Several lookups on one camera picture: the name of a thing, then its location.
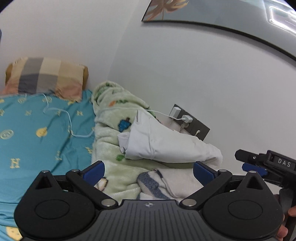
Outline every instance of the leaf painting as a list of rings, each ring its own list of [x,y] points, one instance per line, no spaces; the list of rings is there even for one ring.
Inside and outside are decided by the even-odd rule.
[[[145,15],[148,17],[146,21],[154,20],[160,14],[162,14],[161,20],[163,20],[165,11],[167,13],[174,12],[187,4],[186,0],[152,0]]]

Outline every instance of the white wall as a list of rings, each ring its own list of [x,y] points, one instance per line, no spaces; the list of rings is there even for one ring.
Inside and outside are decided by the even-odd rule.
[[[138,0],[14,0],[0,13],[0,90],[19,57],[53,57],[87,65],[89,88],[107,79]]]
[[[108,79],[169,113],[176,103],[211,131],[223,167],[234,153],[268,149],[296,158],[296,68],[293,61],[247,38],[186,24],[142,23],[142,0],[127,26]]]

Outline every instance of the white towel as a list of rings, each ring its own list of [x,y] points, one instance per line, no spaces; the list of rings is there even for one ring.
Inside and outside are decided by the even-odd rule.
[[[221,151],[195,136],[173,131],[159,123],[145,111],[138,111],[129,134],[118,135],[119,146],[125,158],[152,159],[180,163],[205,161],[212,168],[222,163]]]
[[[194,177],[192,168],[159,168],[141,173],[137,181],[142,190],[138,196],[140,200],[175,199],[180,202],[203,187]]]

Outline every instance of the framed picture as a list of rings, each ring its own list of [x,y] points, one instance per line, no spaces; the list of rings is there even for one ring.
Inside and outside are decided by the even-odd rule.
[[[193,23],[235,32],[296,60],[296,11],[284,0],[152,0],[142,21]]]

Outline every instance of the striped towel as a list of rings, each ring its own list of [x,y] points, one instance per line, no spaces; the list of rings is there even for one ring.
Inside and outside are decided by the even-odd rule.
[[[158,169],[138,176],[141,193],[138,200],[170,200],[178,202],[203,186],[196,180],[192,169]]]

